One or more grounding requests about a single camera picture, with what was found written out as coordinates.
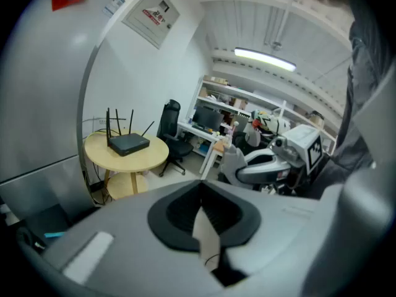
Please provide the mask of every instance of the wall sign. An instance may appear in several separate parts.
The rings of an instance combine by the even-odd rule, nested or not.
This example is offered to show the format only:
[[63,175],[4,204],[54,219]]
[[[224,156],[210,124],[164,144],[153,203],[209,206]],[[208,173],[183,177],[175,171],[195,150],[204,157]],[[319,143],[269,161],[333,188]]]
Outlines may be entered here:
[[179,16],[170,0],[140,0],[123,23],[160,49]]
[[103,13],[108,17],[112,17],[114,13],[124,4],[125,0],[112,0],[105,6]]

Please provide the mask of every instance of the round wooden table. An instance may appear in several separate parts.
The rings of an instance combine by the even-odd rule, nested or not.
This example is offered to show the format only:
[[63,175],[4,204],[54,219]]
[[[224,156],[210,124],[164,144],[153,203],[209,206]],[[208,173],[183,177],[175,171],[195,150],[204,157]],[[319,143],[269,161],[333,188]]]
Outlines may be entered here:
[[[121,130],[121,134],[127,133],[128,130]],[[137,173],[161,165],[168,157],[169,148],[164,141],[150,134],[144,137],[150,140],[150,146],[124,157],[107,146],[105,133],[93,133],[85,140],[84,149],[88,158],[106,169],[105,186],[114,200],[147,191],[144,177]],[[110,171],[118,174],[109,179]]]

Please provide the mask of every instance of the desk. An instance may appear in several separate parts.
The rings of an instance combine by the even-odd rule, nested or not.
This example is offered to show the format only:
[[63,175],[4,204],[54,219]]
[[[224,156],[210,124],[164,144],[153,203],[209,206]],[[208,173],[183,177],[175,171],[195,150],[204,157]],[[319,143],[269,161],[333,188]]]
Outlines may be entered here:
[[208,152],[206,154],[206,157],[205,157],[205,160],[204,160],[204,162],[203,162],[203,164],[202,164],[202,166],[201,166],[201,168],[199,170],[199,173],[202,174],[204,172],[205,165],[207,164],[207,162],[209,160],[209,156],[212,153],[213,146],[220,139],[218,139],[218,138],[214,137],[213,135],[208,134],[208,133],[206,133],[204,131],[201,131],[201,130],[198,130],[198,129],[194,129],[191,124],[188,124],[188,123],[185,123],[185,122],[178,122],[178,126],[179,126],[179,128],[181,130],[193,133],[196,136],[199,136],[199,137],[201,137],[201,138],[203,138],[205,140],[208,140],[210,142],[209,150],[208,150]]
[[[123,129],[121,133],[127,134],[128,131]],[[107,146],[105,133],[91,134],[85,140],[84,149],[88,158],[106,169],[105,186],[114,200],[145,192],[147,187],[144,177],[137,173],[161,165],[168,157],[169,148],[164,141],[149,134],[144,137],[150,140],[150,146],[125,157],[119,156]],[[119,173],[109,179],[110,171]]]
[[203,175],[201,177],[202,180],[205,180],[206,177],[208,176],[208,173],[209,173],[210,169],[213,167],[213,164],[215,163],[217,155],[222,157],[223,153],[224,153],[224,145],[223,145],[223,142],[219,141],[213,146],[213,151],[212,151],[212,153],[209,156],[209,160],[208,160],[208,162],[206,164],[204,173],[203,173]]

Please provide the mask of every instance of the table leg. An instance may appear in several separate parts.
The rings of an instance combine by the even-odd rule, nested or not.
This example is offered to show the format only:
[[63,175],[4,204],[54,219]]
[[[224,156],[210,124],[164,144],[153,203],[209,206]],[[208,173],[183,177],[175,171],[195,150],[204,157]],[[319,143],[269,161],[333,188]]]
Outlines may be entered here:
[[201,166],[201,168],[200,168],[200,170],[199,170],[199,173],[200,173],[200,174],[202,174],[202,173],[204,172],[206,163],[207,163],[208,160],[209,160],[210,154],[212,154],[212,150],[213,150],[213,146],[214,146],[214,145],[215,145],[215,142],[212,142],[212,143],[210,144],[208,153],[206,154],[205,160],[204,160],[204,162],[202,163],[202,166]]
[[205,167],[204,173],[203,173],[203,175],[201,177],[201,180],[205,180],[206,179],[206,177],[209,174],[210,169],[213,167],[213,164],[215,163],[216,158],[217,158],[217,153],[216,153],[216,151],[213,151],[210,154],[209,161],[206,164],[206,167]]
[[131,173],[131,181],[132,181],[133,193],[134,195],[137,195],[138,191],[137,191],[136,173]]
[[107,183],[109,182],[109,175],[110,175],[110,170],[106,170],[105,173],[105,186],[107,187]]

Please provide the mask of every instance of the computer monitor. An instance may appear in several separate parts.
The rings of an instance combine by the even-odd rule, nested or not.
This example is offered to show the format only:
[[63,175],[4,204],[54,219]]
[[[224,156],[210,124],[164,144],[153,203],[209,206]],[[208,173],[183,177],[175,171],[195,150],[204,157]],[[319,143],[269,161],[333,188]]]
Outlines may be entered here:
[[197,111],[192,119],[195,123],[200,126],[207,127],[214,131],[220,130],[220,125],[223,121],[224,115],[212,110],[203,108],[201,106],[197,107]]

